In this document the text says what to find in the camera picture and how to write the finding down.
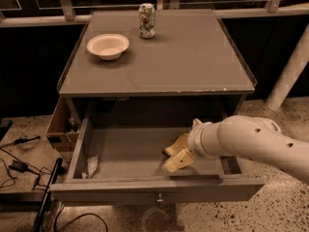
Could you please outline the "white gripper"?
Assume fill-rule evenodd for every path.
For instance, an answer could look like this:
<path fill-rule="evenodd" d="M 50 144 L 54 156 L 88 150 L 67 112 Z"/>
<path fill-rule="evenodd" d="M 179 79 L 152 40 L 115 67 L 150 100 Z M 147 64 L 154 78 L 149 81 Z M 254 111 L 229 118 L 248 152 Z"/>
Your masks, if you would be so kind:
<path fill-rule="evenodd" d="M 217 123 L 202 123 L 198 118 L 194 118 L 187 138 L 189 151 L 185 148 L 176 151 L 167 150 L 165 154 L 168 160 L 163 164 L 163 170 L 173 173 L 183 169 L 194 162 L 193 155 L 199 159 L 214 159 L 217 156 L 215 150 L 218 147 L 217 128 Z"/>

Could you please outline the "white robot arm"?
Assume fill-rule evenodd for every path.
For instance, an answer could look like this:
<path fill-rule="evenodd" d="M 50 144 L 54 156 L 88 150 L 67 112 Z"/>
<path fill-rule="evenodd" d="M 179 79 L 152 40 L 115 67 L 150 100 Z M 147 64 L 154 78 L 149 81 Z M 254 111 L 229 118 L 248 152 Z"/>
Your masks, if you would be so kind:
<path fill-rule="evenodd" d="M 284 135 L 267 118 L 234 115 L 218 123 L 194 119 L 192 129 L 164 149 L 169 173 L 189 166 L 196 159 L 235 156 L 275 167 L 309 184 L 309 143 Z"/>

